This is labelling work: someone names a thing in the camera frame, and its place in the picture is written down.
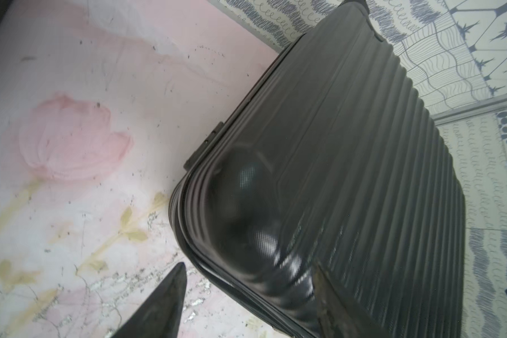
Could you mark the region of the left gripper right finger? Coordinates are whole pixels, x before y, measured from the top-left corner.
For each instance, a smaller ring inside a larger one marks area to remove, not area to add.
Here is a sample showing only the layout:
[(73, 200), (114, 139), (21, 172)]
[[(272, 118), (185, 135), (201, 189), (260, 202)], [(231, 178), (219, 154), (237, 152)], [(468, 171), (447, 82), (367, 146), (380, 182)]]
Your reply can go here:
[(366, 309), (345, 289), (335, 287), (319, 264), (312, 275), (321, 337), (388, 337)]

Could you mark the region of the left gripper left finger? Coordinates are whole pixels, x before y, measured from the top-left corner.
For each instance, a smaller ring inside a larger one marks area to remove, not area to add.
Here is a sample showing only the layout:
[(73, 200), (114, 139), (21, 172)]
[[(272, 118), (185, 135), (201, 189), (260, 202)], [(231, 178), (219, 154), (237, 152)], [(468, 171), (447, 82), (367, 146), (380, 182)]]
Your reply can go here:
[(187, 288), (183, 262), (175, 265), (132, 317), (114, 334), (115, 338), (177, 337)]

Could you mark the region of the black hard-shell suitcase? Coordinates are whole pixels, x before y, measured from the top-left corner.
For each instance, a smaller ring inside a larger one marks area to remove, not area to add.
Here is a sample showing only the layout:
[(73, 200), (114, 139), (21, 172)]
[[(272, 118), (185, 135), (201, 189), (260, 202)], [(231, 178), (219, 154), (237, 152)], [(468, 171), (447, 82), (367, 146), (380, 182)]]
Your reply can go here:
[(364, 1), (288, 46), (185, 164), (180, 248), (290, 337), (320, 337), (315, 264), (389, 337), (459, 337), (466, 201)]

